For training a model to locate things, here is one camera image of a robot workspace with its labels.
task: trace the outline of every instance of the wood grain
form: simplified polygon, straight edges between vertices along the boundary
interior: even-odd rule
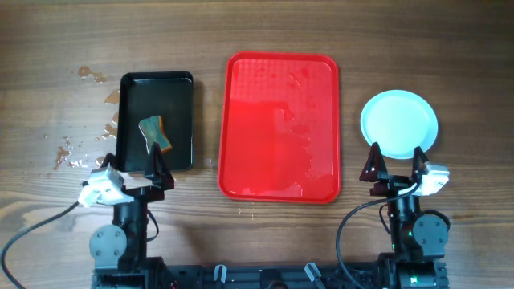
[[[195,78],[195,167],[151,205],[161,235],[149,255],[172,265],[334,263],[337,225],[371,199],[369,184],[358,181],[369,151],[361,110],[377,93],[400,88],[423,96],[439,119],[428,157],[448,165],[451,181],[422,207],[454,224],[445,258],[451,287],[512,287],[513,11],[511,2],[489,1],[4,1],[0,243],[69,206],[95,159],[114,152],[116,141],[100,137],[116,112],[104,99],[124,73],[187,70]],[[218,191],[224,73],[237,51],[316,52],[337,61],[342,190],[332,204],[231,201]],[[82,66],[106,81],[81,79]],[[67,161],[88,168],[53,170],[63,137],[74,148]],[[408,161],[387,161],[391,172],[409,172]],[[78,208],[21,239],[7,263],[29,288],[89,288],[88,240],[111,216],[109,208]],[[377,208],[345,229],[348,260],[389,249]],[[0,287],[12,287],[4,275]]]

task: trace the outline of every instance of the white plate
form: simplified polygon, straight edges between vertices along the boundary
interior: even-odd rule
[[[390,90],[364,106],[361,130],[369,145],[378,142],[384,156],[408,159],[417,146],[425,152],[434,144],[438,123],[423,98],[408,91]]]

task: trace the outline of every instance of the green sponge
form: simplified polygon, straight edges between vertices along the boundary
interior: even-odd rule
[[[171,143],[164,134],[164,126],[162,125],[161,116],[151,116],[139,122],[139,129],[146,139],[146,151],[150,153],[150,148],[154,142],[161,146],[162,153],[169,151]]]

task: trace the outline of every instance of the red plastic tray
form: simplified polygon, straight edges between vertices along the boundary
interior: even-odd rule
[[[227,64],[218,185],[230,198],[339,193],[339,72],[326,55],[239,52]]]

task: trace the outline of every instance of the black cable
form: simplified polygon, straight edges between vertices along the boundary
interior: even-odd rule
[[[157,236],[159,235],[159,225],[157,224],[157,220],[153,216],[152,212],[150,212],[150,210],[146,210],[146,211],[148,213],[148,216],[152,219],[152,222],[155,225],[155,230],[157,231],[155,233],[155,236],[146,239],[146,242],[150,242],[150,241],[155,240],[155,238],[157,238]]]
[[[18,282],[18,280],[9,272],[9,269],[7,268],[7,265],[6,265],[6,254],[7,254],[7,250],[9,250],[9,248],[14,244],[14,242],[18,241],[18,239],[20,239],[21,237],[25,236],[26,234],[28,234],[30,231],[32,230],[35,230],[35,229],[38,229],[40,226],[43,226],[43,225],[46,225],[48,224],[49,222],[52,222],[54,220],[57,220],[58,218],[61,218],[62,216],[64,216],[65,214],[68,214],[70,213],[71,210],[73,210],[74,208],[76,208],[77,206],[79,205],[79,203],[76,201],[75,203],[73,203],[73,205],[71,205],[69,208],[65,209],[62,213],[59,213],[59,214],[56,214],[54,217],[51,217],[51,218],[48,218],[42,222],[39,222],[33,226],[30,226],[28,229],[24,230],[23,232],[20,232],[20,233],[17,233],[11,240],[9,240],[9,242],[7,242],[7,244],[3,247],[3,250],[2,250],[2,270],[4,273],[6,273],[7,275],[7,278],[9,278],[9,280],[19,289],[25,289],[25,287],[20,283]]]
[[[341,224],[339,225],[339,229],[337,229],[337,236],[336,236],[336,253],[337,253],[337,260],[339,261],[339,265],[341,266],[341,268],[343,269],[343,271],[345,272],[346,276],[348,277],[348,279],[350,279],[350,281],[352,281],[353,284],[355,284],[355,286],[357,286],[358,288],[360,289],[365,289],[364,286],[360,285],[359,282],[357,282],[355,280],[355,278],[353,276],[351,276],[350,272],[348,271],[348,268],[346,268],[345,266],[345,263],[343,262],[343,258],[341,257],[341,232],[343,230],[343,227],[345,226],[346,222],[358,211],[364,209],[364,208],[367,208],[369,206],[373,206],[373,205],[376,205],[376,204],[380,204],[380,203],[383,203],[383,202],[390,202],[390,201],[396,201],[396,200],[399,200],[403,197],[409,197],[411,194],[413,194],[418,188],[419,186],[421,185],[421,183],[416,183],[416,185],[414,186],[414,188],[412,190],[410,190],[408,193],[403,193],[401,195],[398,195],[396,197],[391,197],[391,198],[385,198],[385,199],[380,199],[380,200],[375,200],[375,201],[370,201],[370,202],[367,202],[365,204],[362,204],[360,206],[358,206],[357,208],[353,209],[351,212],[349,212],[346,217],[343,219],[343,221],[341,222]]]
[[[159,271],[159,270],[161,269],[161,266],[162,266],[162,263],[160,263],[160,262],[159,262],[159,263],[157,264],[157,268],[155,268],[155,278],[154,278],[154,280],[155,280],[155,282],[154,282],[154,284],[155,284],[154,288],[155,288],[155,289],[158,289],[159,287],[160,287],[160,288],[164,288],[164,287],[162,286],[162,279],[161,279],[161,278],[159,278],[159,273],[160,273],[160,271]]]
[[[380,216],[380,221],[382,222],[382,225],[384,225],[385,232],[387,232],[387,234],[391,234],[391,230],[389,230],[389,227],[387,226],[386,221],[384,221],[384,217],[382,216],[382,209],[384,209],[385,206],[387,206],[387,204],[384,204],[380,207],[380,209],[378,210],[378,215]]]

